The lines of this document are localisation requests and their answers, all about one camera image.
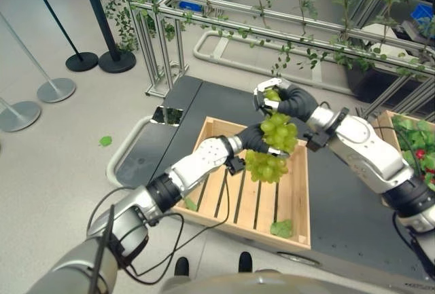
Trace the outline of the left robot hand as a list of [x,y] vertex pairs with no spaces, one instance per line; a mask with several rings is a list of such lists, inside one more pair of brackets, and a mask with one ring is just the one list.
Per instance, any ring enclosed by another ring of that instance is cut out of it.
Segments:
[[260,128],[260,124],[248,126],[236,134],[243,149],[249,149],[257,153],[265,153],[279,158],[288,158],[290,156],[288,152],[268,145],[263,140],[263,136],[264,132]]

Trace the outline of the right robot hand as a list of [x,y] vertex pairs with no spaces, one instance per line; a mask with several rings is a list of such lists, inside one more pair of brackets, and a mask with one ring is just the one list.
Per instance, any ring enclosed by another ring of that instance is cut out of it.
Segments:
[[[279,100],[268,99],[266,97],[267,90],[276,91]],[[260,111],[263,115],[272,115],[272,113],[278,112],[296,117],[303,122],[307,122],[319,107],[315,98],[306,90],[278,77],[258,84],[253,91],[253,102],[256,111]]]

